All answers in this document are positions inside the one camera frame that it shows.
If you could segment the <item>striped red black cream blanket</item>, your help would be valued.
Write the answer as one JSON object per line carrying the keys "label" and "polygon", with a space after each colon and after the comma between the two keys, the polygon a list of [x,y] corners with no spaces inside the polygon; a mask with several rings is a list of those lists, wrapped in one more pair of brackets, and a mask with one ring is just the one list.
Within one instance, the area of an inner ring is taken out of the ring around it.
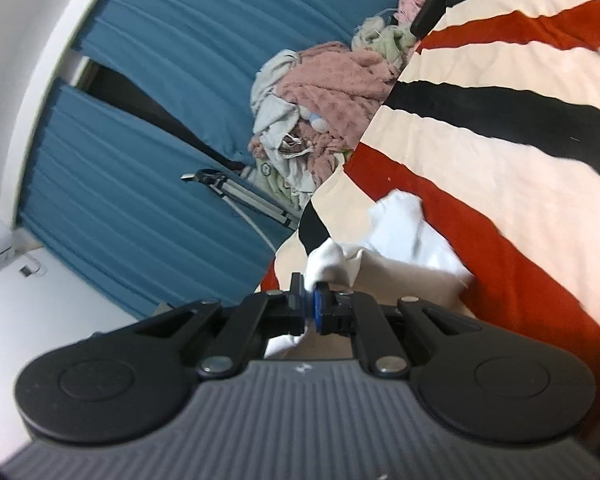
{"label": "striped red black cream blanket", "polygon": [[443,0],[347,163],[262,281],[286,288],[324,240],[354,242],[394,190],[474,278],[480,320],[568,350],[600,423],[600,0]]}

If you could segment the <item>blue curtain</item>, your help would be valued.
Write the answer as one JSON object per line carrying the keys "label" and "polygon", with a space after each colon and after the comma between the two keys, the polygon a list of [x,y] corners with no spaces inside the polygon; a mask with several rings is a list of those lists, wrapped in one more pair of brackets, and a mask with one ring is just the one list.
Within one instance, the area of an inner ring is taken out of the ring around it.
{"label": "blue curtain", "polygon": [[35,133],[18,218],[126,313],[236,304],[289,231],[238,217],[184,174],[248,164],[249,93],[276,52],[348,40],[396,0],[99,0],[74,46],[129,79],[195,137],[188,144],[87,92],[55,84]]}

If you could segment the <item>cream white crumpled garment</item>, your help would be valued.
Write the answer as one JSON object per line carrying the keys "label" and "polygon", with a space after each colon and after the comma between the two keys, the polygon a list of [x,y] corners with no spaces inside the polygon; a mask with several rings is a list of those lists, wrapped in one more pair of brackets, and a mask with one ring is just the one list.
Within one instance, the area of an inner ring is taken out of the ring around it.
{"label": "cream white crumpled garment", "polygon": [[297,131],[300,108],[277,95],[282,79],[300,62],[293,50],[281,50],[264,63],[251,87],[253,116],[249,151],[267,160],[296,193],[313,193],[315,182],[306,158],[312,148]]}

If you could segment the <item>silver tripod stand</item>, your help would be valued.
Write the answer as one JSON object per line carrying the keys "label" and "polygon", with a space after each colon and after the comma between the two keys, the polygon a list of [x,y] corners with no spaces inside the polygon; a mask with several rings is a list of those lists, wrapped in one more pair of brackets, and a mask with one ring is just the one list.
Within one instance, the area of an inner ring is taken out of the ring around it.
{"label": "silver tripod stand", "polygon": [[280,203],[265,198],[257,192],[251,191],[249,188],[231,179],[221,170],[211,168],[199,169],[193,174],[182,174],[181,180],[187,183],[195,182],[202,184],[215,195],[219,196],[222,202],[230,206],[259,235],[260,239],[265,242],[265,245],[272,252],[276,252],[277,246],[273,243],[271,237],[257,225],[257,222],[248,216],[245,212],[246,208],[259,214],[264,214],[265,217],[270,218],[291,231],[298,228],[300,222],[298,211],[291,210]]}

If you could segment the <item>white printed t-shirt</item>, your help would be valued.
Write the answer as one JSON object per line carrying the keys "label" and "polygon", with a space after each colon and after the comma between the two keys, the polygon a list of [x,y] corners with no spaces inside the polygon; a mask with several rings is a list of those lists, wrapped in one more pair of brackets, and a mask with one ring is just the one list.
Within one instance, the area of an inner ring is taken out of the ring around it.
{"label": "white printed t-shirt", "polygon": [[380,304],[413,296],[470,313],[460,295],[474,276],[425,220],[422,200],[404,191],[377,202],[352,186],[316,192],[260,289],[285,290],[294,272],[302,274],[306,290],[325,282],[365,292]]}

